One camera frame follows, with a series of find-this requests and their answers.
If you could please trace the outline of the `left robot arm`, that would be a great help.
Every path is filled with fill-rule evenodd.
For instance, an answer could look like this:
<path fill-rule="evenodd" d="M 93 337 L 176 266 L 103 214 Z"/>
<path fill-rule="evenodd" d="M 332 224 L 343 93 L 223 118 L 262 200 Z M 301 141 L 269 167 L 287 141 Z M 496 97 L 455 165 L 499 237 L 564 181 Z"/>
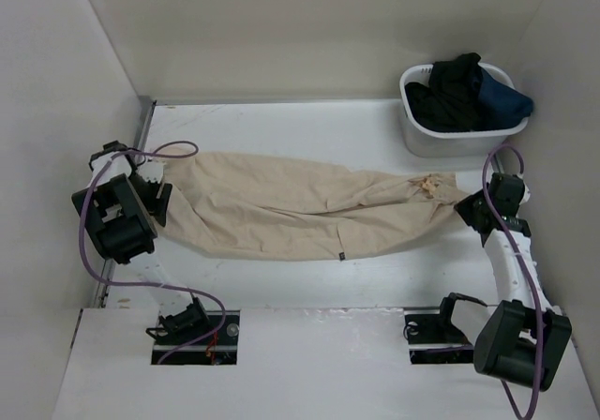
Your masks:
<path fill-rule="evenodd" d="M 156 253 L 157 227 L 164 227 L 173 186 L 164 180 L 164 164 L 119 142 L 109 142 L 90 157 L 92 180 L 71 195 L 80 215 L 79 238 L 89 237 L 104 259 L 124 266 L 137 280 L 124 287 L 143 287 L 159 308 L 157 325 L 146 334 L 159 345 L 197 344 L 213 329 L 196 294 L 175 291 L 176 281 Z"/>

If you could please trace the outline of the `beige trousers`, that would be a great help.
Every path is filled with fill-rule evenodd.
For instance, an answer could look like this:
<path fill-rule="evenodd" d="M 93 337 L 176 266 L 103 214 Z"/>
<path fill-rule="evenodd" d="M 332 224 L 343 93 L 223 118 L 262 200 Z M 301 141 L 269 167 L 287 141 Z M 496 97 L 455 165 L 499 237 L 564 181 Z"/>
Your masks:
<path fill-rule="evenodd" d="M 286 157 L 207 152 L 170 160 L 173 241 L 215 258 L 362 259 L 441 228 L 466 197 L 452 172 L 395 175 Z"/>

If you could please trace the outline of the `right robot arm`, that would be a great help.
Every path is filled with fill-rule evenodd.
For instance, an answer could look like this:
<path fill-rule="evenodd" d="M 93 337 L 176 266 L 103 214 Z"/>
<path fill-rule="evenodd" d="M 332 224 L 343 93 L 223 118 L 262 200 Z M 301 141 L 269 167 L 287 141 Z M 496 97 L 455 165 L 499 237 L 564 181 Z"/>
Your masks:
<path fill-rule="evenodd" d="M 533 387 L 536 342 L 542 342 L 540 390 L 552 385 L 572 334 L 570 320 L 543 294 L 531 255 L 531 231 L 518 209 L 526 186 L 517 175 L 495 172 L 482 190 L 455 206 L 461 219 L 481 236 L 493 269 L 499 304 L 492 313 L 472 296 L 451 293 L 449 309 L 434 320 L 449 341 L 464 335 L 473 345 L 479 374 Z"/>

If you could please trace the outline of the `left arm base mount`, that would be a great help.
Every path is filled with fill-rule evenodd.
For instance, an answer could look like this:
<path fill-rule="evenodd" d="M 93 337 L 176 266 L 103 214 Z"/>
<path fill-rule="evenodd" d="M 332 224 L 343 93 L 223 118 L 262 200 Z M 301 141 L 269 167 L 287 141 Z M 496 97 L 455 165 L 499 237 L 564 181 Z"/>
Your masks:
<path fill-rule="evenodd" d="M 179 336 L 170 336 L 157 324 L 148 328 L 149 337 L 154 340 L 151 353 L 152 365 L 163 366 L 233 366 L 237 363 L 238 340 L 240 338 L 241 312 L 228 310 L 225 323 L 212 335 L 187 345 L 166 359 L 164 354 L 198 336 L 212 331 L 221 321 L 220 311 L 208 311 L 208 324 L 184 332 Z"/>

